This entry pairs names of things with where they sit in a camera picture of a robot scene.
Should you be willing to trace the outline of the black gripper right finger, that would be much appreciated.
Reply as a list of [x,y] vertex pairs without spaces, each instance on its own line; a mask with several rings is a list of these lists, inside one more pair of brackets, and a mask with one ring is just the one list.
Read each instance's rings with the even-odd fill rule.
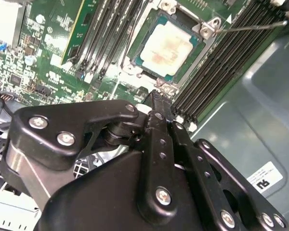
[[171,101],[162,96],[171,120],[174,161],[180,182],[182,231],[288,231],[289,224],[239,171],[207,140],[191,141],[176,122]]

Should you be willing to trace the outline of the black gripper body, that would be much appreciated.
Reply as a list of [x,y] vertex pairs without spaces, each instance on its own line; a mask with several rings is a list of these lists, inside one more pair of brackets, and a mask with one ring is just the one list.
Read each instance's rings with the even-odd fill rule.
[[164,226],[146,222],[137,208],[142,153],[122,154],[59,189],[47,202],[37,231],[202,231],[185,178],[176,168],[176,216]]

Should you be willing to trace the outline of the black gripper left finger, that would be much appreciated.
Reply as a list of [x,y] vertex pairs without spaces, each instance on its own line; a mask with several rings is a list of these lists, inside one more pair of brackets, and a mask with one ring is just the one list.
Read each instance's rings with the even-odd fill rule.
[[122,154],[142,153],[137,208],[152,225],[166,225],[177,213],[171,122],[162,95],[145,99],[148,113],[125,100],[25,107],[9,129],[0,170],[43,212],[62,187]]

